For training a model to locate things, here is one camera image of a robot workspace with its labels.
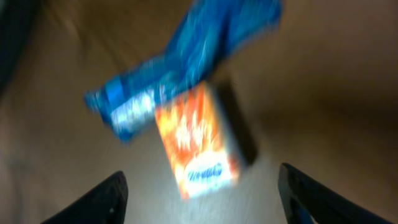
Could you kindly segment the orange Kleenex tissue pack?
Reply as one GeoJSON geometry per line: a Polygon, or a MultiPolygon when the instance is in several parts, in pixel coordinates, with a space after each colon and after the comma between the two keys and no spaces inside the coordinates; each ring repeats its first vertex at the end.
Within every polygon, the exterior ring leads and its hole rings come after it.
{"type": "Polygon", "coordinates": [[[234,185],[243,157],[215,89],[202,82],[155,111],[184,200],[234,185]]]}

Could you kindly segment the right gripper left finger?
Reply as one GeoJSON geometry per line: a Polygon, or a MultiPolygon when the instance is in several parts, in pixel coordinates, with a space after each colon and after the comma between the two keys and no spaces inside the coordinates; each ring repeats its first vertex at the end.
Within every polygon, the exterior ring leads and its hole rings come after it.
{"type": "Polygon", "coordinates": [[[123,224],[128,193],[124,172],[117,171],[43,224],[123,224]]]}

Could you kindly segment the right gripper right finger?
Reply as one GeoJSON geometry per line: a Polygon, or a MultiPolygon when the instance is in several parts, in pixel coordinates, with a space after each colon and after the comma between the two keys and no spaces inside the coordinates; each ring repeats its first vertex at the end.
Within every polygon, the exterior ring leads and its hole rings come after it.
{"type": "Polygon", "coordinates": [[[288,163],[280,165],[278,189],[288,223],[388,223],[288,163]]]}

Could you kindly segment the blue snack wrapper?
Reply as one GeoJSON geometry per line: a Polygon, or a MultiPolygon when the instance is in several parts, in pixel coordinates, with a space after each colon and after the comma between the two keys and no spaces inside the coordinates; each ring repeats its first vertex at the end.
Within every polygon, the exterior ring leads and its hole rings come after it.
{"type": "Polygon", "coordinates": [[[199,84],[281,14],[279,0],[195,1],[159,55],[86,92],[86,106],[120,140],[130,140],[154,120],[157,106],[199,84]]]}

